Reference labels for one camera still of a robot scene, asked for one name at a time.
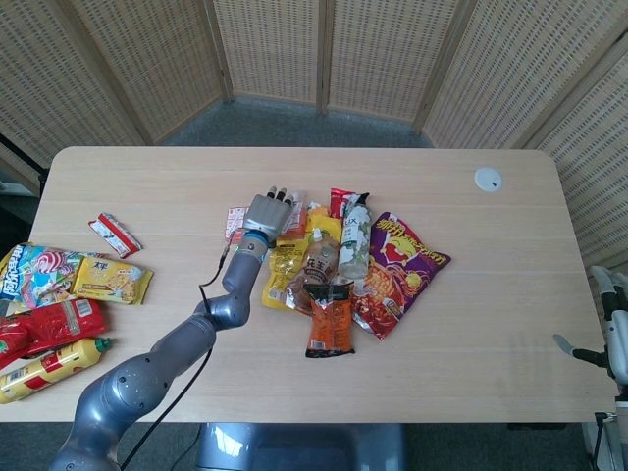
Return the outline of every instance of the wooden table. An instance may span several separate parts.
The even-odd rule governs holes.
[[[481,191],[479,167],[503,188]],[[615,389],[551,335],[599,349],[602,334],[550,157],[524,150],[75,147],[54,160],[31,240],[112,252],[88,226],[114,214],[155,271],[141,306],[106,305],[115,347],[70,379],[0,409],[2,421],[72,420],[82,389],[189,316],[223,250],[227,211],[272,184],[371,191],[453,262],[384,341],[353,329],[357,353],[306,359],[310,320],[260,304],[219,334],[207,369],[170,421],[591,421]],[[210,294],[221,292],[220,284]],[[170,402],[196,368],[172,387]],[[153,420],[152,413],[146,420]]]

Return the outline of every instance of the yellow snack bag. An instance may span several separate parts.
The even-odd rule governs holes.
[[[286,287],[301,268],[303,256],[310,242],[310,234],[314,228],[328,233],[331,238],[340,243],[341,221],[330,218],[327,216],[327,208],[324,210],[314,214],[308,213],[305,238],[298,240],[279,239],[277,247],[271,251],[269,255],[271,275],[262,292],[262,304],[266,307],[288,309],[286,306]]]
[[[277,241],[277,247],[269,255],[271,276],[262,292],[263,305],[274,309],[288,309],[284,303],[284,290],[301,268],[307,243],[305,238]]]
[[[141,304],[153,272],[128,263],[84,257],[72,286],[76,297]]]

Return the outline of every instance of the juice bottle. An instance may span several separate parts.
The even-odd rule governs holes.
[[[307,246],[301,269],[286,288],[286,306],[305,314],[312,313],[310,296],[305,284],[324,285],[336,273],[340,245],[319,228],[312,231],[312,241]]]
[[[0,404],[22,399],[95,365],[110,346],[109,339],[81,339],[1,376]]]

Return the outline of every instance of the robot finger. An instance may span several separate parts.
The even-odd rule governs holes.
[[[284,197],[286,197],[286,191],[287,190],[285,188],[282,188],[277,192],[277,199],[279,201],[284,201]]]

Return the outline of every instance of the yellow bottle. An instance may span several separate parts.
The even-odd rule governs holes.
[[[0,404],[22,399],[98,363],[109,339],[82,339],[0,377]]]

